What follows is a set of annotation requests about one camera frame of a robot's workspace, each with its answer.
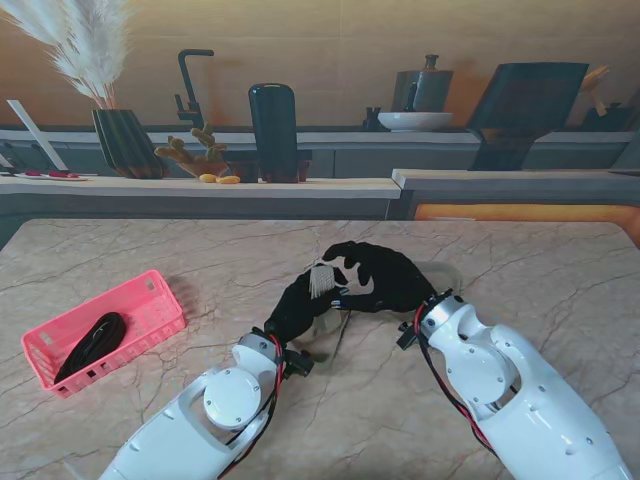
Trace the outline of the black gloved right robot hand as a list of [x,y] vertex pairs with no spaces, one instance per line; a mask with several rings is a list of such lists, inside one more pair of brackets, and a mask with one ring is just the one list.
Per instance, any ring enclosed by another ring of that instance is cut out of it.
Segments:
[[368,294],[341,295],[333,304],[343,310],[365,313],[414,311],[437,294],[418,267],[403,253],[367,242],[347,241],[334,244],[322,256],[323,261],[343,258],[345,269],[357,266],[361,286],[373,282]]

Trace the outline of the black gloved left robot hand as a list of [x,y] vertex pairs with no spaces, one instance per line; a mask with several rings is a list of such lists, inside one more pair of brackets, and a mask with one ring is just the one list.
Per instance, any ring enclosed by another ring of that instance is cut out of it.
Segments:
[[331,290],[312,299],[310,296],[310,275],[308,269],[299,275],[283,292],[279,302],[264,323],[264,331],[274,335],[281,344],[286,344],[309,330],[316,317],[332,308],[332,302],[341,296],[340,291],[347,279],[339,268],[333,268],[335,281]]

